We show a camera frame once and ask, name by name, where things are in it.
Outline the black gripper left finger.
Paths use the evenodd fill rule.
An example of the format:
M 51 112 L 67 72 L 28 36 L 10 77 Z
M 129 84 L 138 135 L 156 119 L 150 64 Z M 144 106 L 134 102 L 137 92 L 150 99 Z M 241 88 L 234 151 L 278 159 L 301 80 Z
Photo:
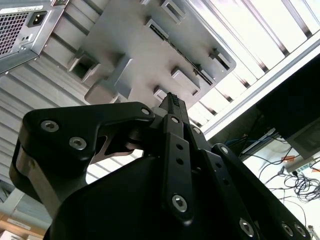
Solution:
M 189 225 L 191 160 L 179 101 L 169 93 L 154 110 L 123 102 L 30 111 L 22 119 L 10 178 L 54 219 L 75 192 L 134 161 L 154 158 L 163 164 L 161 202 Z

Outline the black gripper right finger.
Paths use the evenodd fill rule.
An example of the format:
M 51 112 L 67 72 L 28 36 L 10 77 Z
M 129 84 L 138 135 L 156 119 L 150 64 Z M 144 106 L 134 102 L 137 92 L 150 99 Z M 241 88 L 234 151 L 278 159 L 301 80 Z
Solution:
M 306 227 L 224 144 L 213 147 L 179 101 L 194 171 L 196 219 L 208 240 L 309 240 Z

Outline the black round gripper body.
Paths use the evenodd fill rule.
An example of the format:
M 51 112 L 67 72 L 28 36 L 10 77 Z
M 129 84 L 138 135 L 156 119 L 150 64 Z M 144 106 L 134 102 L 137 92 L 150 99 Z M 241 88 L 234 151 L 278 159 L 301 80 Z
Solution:
M 200 168 L 193 169 L 194 217 L 179 222 L 162 203 L 163 164 L 136 160 L 69 196 L 47 240 L 249 240 L 252 225 L 234 216 Z

